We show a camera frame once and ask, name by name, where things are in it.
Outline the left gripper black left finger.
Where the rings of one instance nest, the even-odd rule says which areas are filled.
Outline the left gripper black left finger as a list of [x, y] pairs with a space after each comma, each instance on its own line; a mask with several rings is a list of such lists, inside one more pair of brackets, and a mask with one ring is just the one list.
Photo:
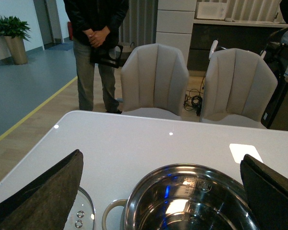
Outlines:
[[77, 149], [0, 203], [0, 230], [62, 230], [83, 172]]

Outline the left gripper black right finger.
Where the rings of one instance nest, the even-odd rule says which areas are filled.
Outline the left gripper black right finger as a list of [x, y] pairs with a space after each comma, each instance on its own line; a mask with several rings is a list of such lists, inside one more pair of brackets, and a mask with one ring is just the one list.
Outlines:
[[249, 154], [240, 163], [248, 205], [262, 230], [288, 230], [288, 178]]

